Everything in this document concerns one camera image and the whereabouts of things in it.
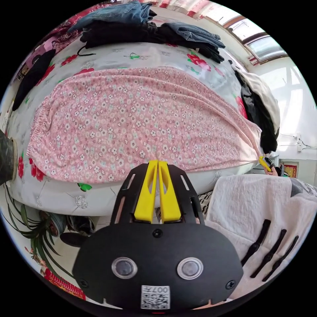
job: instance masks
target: pink floral fabric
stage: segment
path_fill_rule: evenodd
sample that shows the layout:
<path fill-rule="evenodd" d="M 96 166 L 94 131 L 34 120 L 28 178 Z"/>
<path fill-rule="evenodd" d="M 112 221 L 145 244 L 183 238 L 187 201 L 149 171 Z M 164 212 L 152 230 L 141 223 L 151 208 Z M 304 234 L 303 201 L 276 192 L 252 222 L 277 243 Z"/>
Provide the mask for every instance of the pink floral fabric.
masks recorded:
<path fill-rule="evenodd" d="M 26 154 L 53 179 L 105 183 L 159 159 L 186 171 L 246 164 L 261 130 L 187 73 L 169 67 L 82 73 L 38 108 Z"/>

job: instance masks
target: pink floral sheet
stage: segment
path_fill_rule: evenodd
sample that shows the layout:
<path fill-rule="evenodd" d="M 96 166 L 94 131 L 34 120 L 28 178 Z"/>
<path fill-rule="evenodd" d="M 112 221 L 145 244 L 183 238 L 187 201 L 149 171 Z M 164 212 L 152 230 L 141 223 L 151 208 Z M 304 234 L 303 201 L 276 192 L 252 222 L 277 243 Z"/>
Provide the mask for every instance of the pink floral sheet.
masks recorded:
<path fill-rule="evenodd" d="M 239 98 L 241 86 L 227 60 L 216 64 L 187 48 L 148 43 L 108 45 L 87 50 L 95 55 L 77 56 L 82 45 L 77 39 L 53 58 L 43 79 L 9 119 L 8 136 L 17 140 L 19 156 L 18 176 L 10 184 L 10 193 L 31 207 L 61 214 L 110 215 L 121 186 L 120 181 L 93 186 L 57 181 L 44 175 L 26 155 L 36 110 L 58 83 L 75 74 L 105 69 L 173 67 L 212 89 L 243 116 Z M 230 59 L 224 50 L 220 51 Z M 211 190 L 220 176 L 243 174 L 256 164 L 256 161 L 241 162 L 237 167 L 191 172 L 189 178 L 201 194 Z"/>
<path fill-rule="evenodd" d="M 188 172 L 258 160 L 260 128 L 172 67 L 110 69 L 59 83 L 38 108 L 26 154 L 58 181 L 123 181 L 164 160 Z"/>

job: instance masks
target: window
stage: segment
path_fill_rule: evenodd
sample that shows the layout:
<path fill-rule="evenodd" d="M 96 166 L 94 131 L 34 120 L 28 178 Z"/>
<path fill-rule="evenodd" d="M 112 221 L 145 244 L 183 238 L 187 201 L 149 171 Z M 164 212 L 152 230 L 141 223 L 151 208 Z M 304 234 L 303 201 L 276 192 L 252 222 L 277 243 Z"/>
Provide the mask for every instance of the window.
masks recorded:
<path fill-rule="evenodd" d="M 281 46 L 262 28 L 236 11 L 212 3 L 204 12 L 206 19 L 229 31 L 256 58 L 254 65 L 288 56 Z"/>
<path fill-rule="evenodd" d="M 246 44 L 246 46 L 254 55 L 256 55 L 259 62 L 272 57 L 282 57 L 287 55 L 281 46 L 270 36 L 252 41 L 251 43 Z"/>
<path fill-rule="evenodd" d="M 253 35 L 265 32 L 262 28 L 257 26 L 249 19 L 244 19 L 231 25 L 230 29 L 232 29 L 232 33 L 236 35 L 241 41 Z"/>
<path fill-rule="evenodd" d="M 224 6 L 218 6 L 215 7 L 213 10 L 211 10 L 207 16 L 218 22 L 221 25 L 224 25 L 226 22 L 230 21 L 233 18 L 238 17 L 240 14 L 236 11 L 233 11 L 227 7 Z"/>

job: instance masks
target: red poster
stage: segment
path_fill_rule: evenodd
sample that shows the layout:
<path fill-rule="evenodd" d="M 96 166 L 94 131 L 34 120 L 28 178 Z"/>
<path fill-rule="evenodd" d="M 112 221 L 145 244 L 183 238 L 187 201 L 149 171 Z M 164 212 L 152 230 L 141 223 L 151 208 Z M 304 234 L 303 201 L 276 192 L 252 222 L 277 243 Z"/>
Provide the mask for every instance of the red poster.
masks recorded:
<path fill-rule="evenodd" d="M 74 295 L 83 300 L 86 300 L 85 294 L 79 287 L 76 287 L 73 284 L 70 284 L 68 282 L 63 282 L 62 280 L 57 278 L 48 268 L 45 270 L 45 272 L 42 271 L 42 273 L 46 280 L 50 281 L 52 284 L 54 284 L 58 288 L 62 289 L 63 291 L 71 295 Z"/>
<path fill-rule="evenodd" d="M 284 164 L 284 168 L 289 177 L 297 178 L 297 165 Z"/>

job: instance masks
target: bed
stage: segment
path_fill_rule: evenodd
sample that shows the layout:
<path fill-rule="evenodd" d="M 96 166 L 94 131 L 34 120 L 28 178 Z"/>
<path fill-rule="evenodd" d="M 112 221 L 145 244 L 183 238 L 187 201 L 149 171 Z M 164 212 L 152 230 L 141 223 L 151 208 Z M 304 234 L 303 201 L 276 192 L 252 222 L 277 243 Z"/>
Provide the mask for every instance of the bed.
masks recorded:
<path fill-rule="evenodd" d="M 155 17 L 153 22 L 160 25 L 167 20 Z M 19 156 L 19 176 L 10 184 L 9 191 L 14 199 L 30 207 L 59 214 L 108 216 L 112 213 L 121 186 L 121 183 L 106 183 L 91 189 L 87 184 L 56 181 L 44 176 L 26 156 L 35 111 L 59 82 L 74 74 L 103 69 L 173 67 L 197 78 L 234 106 L 241 115 L 245 114 L 240 98 L 241 85 L 228 62 L 231 57 L 223 49 L 219 51 L 225 61 L 217 64 L 210 59 L 206 60 L 199 52 L 168 44 L 113 44 L 81 52 L 95 55 L 78 56 L 77 51 L 82 46 L 83 43 L 77 39 L 53 58 L 44 78 L 31 90 L 9 120 L 8 137 L 17 140 Z M 197 59 L 200 64 L 209 65 L 210 71 L 202 71 L 195 63 Z M 188 176 L 197 193 L 202 194 L 211 190 L 220 176 L 244 174 L 255 165 L 257 161 L 222 170 L 188 173 Z"/>

